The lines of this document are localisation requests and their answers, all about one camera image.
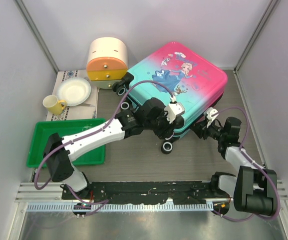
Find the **pink and teal children's suitcase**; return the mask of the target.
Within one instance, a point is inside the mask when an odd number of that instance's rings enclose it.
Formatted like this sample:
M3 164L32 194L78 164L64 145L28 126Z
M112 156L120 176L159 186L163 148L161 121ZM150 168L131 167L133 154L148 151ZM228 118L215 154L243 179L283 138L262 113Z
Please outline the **pink and teal children's suitcase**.
M161 151L169 154L172 143L184 136L204 112L224 93L227 75L218 67L178 42L170 42L131 67L112 90L122 97L120 109L136 110L156 98L164 105L181 103L184 126L175 129Z

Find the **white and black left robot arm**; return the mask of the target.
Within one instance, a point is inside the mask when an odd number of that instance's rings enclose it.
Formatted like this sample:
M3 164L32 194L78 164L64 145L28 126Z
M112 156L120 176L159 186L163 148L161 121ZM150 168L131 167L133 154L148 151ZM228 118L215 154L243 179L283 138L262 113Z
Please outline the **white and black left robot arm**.
M44 148L44 161L53 182L63 182L83 200L90 195L86 176L72 163L82 155L105 144L140 135L151 130L160 139L172 137L174 129L182 123L185 108L179 102L164 105L151 98L138 109L122 109L112 119L80 133L61 137L49 136Z

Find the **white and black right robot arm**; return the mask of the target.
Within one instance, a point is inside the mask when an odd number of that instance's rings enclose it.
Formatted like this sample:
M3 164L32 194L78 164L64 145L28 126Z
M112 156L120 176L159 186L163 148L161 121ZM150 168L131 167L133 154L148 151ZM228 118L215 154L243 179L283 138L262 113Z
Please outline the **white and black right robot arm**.
M218 120L203 120L193 124L192 131L200 139L212 138L218 142L218 152L238 172L237 176L218 174L209 185L211 195L232 196L234 208L239 212L255 214L263 219L275 219L280 211L277 191L277 174L274 170L258 165L241 146L239 133L241 121L236 117L226 119L224 125Z

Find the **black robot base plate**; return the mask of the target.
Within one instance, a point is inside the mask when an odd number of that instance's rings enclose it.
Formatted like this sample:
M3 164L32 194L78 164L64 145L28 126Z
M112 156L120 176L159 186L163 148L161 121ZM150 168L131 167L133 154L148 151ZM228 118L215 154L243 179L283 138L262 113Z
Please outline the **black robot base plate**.
M88 202L108 201L116 205L157 205L172 199L175 205L203 204L207 199L227 199L232 195L207 181L116 181L92 182L76 195Z

